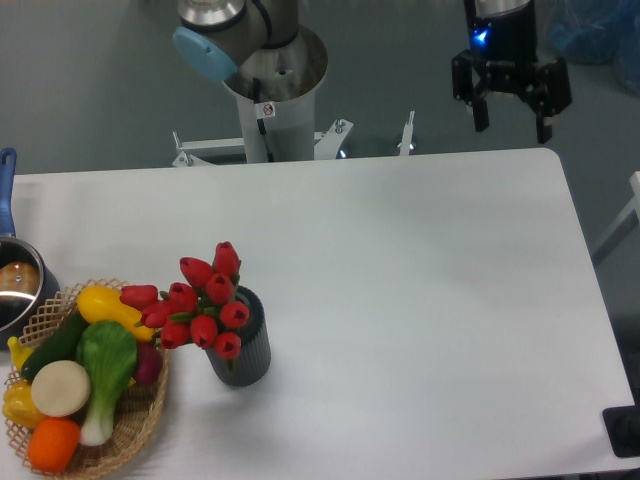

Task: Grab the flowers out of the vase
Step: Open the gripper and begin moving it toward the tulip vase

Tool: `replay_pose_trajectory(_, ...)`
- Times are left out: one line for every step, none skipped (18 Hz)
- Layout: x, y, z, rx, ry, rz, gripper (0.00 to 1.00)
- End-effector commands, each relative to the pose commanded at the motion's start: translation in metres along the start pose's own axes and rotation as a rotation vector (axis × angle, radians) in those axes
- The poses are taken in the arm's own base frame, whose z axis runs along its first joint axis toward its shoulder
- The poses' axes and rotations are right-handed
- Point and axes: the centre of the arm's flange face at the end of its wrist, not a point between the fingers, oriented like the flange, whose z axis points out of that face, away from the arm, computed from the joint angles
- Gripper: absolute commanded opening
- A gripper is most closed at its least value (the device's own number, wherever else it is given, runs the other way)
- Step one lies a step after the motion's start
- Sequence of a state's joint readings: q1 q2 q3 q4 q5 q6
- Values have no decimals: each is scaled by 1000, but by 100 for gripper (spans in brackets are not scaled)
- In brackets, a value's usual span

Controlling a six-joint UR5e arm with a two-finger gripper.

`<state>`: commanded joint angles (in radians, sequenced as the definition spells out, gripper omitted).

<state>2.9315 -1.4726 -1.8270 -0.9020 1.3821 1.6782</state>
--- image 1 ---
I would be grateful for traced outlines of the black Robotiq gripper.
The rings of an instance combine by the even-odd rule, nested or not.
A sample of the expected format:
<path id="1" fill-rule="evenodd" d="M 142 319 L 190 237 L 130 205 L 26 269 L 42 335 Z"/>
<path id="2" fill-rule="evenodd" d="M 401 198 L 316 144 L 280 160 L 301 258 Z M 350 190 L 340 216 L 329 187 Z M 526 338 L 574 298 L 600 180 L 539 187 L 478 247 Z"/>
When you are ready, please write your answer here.
<path id="1" fill-rule="evenodd" d="M 553 136 L 552 119 L 572 103 L 567 62 L 538 64 L 533 1 L 466 1 L 469 49 L 451 60 L 453 97 L 471 108 L 476 132 L 489 127 L 488 91 L 525 98 L 536 138 Z"/>

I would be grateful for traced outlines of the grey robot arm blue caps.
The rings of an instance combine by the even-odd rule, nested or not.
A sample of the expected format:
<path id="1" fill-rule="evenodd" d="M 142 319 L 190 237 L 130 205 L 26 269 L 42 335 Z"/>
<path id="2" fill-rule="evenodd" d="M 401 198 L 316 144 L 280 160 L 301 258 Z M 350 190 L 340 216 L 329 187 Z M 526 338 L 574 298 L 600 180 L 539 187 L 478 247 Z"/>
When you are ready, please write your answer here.
<path id="1" fill-rule="evenodd" d="M 539 143 L 550 120 L 572 102 L 564 59 L 537 57 L 532 1 L 467 1 L 468 49 L 451 61 L 452 95 L 489 125 L 486 96 L 513 94 L 536 115 Z M 324 44 L 299 23 L 295 1 L 181 1 L 173 34 L 181 57 L 202 76 L 255 104 L 286 102 L 311 92 L 327 70 Z"/>

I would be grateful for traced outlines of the white metal robot base frame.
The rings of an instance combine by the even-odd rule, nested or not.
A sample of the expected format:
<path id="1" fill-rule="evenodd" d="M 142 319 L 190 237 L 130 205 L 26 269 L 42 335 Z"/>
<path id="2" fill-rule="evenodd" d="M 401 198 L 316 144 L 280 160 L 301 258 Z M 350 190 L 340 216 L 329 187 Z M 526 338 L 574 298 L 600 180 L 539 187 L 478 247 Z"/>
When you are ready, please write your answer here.
<path id="1" fill-rule="evenodd" d="M 248 164 L 348 157 L 346 144 L 354 123 L 338 117 L 329 127 L 318 131 L 314 91 L 284 102 L 259 103 L 240 95 L 235 99 L 242 135 L 183 142 L 174 132 L 174 167 L 219 164 L 234 156 Z"/>

